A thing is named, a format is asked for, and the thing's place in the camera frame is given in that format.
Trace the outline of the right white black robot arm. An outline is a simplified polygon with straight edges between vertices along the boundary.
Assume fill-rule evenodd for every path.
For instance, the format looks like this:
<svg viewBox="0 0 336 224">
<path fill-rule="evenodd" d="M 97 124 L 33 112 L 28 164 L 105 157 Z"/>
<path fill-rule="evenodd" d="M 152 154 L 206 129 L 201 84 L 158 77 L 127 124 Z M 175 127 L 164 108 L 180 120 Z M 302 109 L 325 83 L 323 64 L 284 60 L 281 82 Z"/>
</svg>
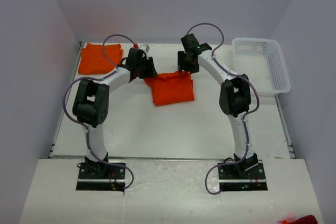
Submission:
<svg viewBox="0 0 336 224">
<path fill-rule="evenodd" d="M 250 81 L 245 74 L 231 71 L 205 51 L 212 47 L 200 44 L 194 34 L 181 38 L 184 50 L 177 53 L 179 72 L 197 73 L 204 68 L 220 85 L 219 106 L 228 116 L 234 136 L 234 172 L 239 178 L 246 178 L 258 163 L 257 154 L 250 147 L 248 114 L 251 104 Z"/>
</svg>

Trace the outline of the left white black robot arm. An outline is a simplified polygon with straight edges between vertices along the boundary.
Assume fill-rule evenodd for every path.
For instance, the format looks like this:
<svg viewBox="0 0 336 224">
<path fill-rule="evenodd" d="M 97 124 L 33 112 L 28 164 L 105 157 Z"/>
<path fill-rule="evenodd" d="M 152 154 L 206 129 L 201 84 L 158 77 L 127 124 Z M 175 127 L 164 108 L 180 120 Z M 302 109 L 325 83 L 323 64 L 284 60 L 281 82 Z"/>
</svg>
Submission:
<svg viewBox="0 0 336 224">
<path fill-rule="evenodd" d="M 79 81 L 72 113 L 86 132 L 87 153 L 84 170 L 97 178 L 108 175 L 108 151 L 104 144 L 103 123 L 109 112 L 109 96 L 117 88 L 139 78 L 156 77 L 150 46 L 129 49 L 128 56 L 111 72 L 101 78 L 82 78 Z"/>
</svg>

